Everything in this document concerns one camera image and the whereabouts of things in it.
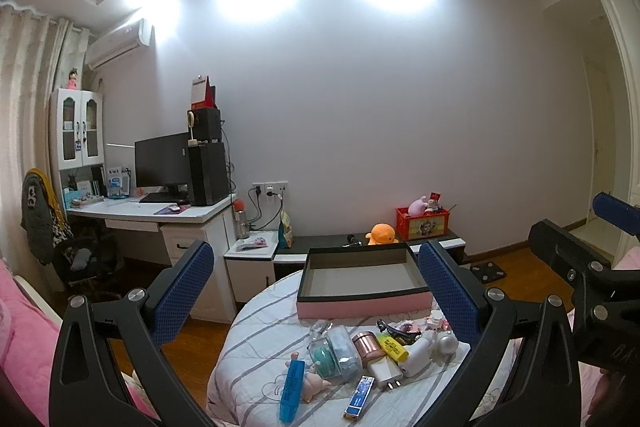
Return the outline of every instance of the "blue highlighter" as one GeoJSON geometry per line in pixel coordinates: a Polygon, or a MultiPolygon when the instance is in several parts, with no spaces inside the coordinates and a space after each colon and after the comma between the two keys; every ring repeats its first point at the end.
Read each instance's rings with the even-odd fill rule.
{"type": "Polygon", "coordinates": [[[287,380],[284,383],[282,395],[280,395],[280,421],[291,423],[296,417],[300,396],[302,395],[302,384],[305,381],[304,360],[291,360],[287,371],[287,380]]]}

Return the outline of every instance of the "pink box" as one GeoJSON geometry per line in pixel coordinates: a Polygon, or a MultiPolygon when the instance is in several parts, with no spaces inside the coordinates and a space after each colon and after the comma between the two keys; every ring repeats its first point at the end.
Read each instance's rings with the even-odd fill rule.
{"type": "Polygon", "coordinates": [[[312,248],[298,289],[298,318],[348,319],[429,310],[433,296],[404,243],[312,248]]]}

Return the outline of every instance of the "rose gold container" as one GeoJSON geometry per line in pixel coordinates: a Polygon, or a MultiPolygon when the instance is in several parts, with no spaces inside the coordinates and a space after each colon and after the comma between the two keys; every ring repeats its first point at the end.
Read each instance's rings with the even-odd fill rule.
{"type": "Polygon", "coordinates": [[[358,333],[351,340],[356,346],[356,351],[360,355],[364,367],[367,367],[369,362],[379,360],[386,355],[386,353],[380,349],[380,344],[378,344],[378,340],[372,331],[358,333]]]}

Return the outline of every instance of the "power outlet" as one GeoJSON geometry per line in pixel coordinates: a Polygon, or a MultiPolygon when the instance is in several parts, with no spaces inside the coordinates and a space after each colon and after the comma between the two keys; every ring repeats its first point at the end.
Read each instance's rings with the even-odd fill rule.
{"type": "Polygon", "coordinates": [[[252,183],[252,194],[251,197],[254,198],[254,200],[257,200],[256,194],[255,194],[255,190],[253,190],[254,188],[259,188],[260,190],[258,190],[258,192],[260,192],[260,196],[264,197],[264,183],[252,183]]]}
{"type": "Polygon", "coordinates": [[[275,194],[275,192],[276,192],[275,183],[265,183],[264,184],[264,195],[267,198],[267,203],[273,204],[273,202],[276,199],[276,197],[273,196],[273,194],[275,194]]]}
{"type": "Polygon", "coordinates": [[[276,189],[276,194],[285,198],[287,190],[289,190],[289,182],[275,182],[273,187],[276,189]]]}

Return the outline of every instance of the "black box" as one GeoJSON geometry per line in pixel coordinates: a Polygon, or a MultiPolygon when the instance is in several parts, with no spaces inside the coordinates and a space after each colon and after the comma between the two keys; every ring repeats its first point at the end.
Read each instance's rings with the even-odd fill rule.
{"type": "Polygon", "coordinates": [[[226,173],[225,145],[222,142],[200,143],[187,147],[191,180],[189,201],[194,206],[218,203],[230,193],[226,173]]]}

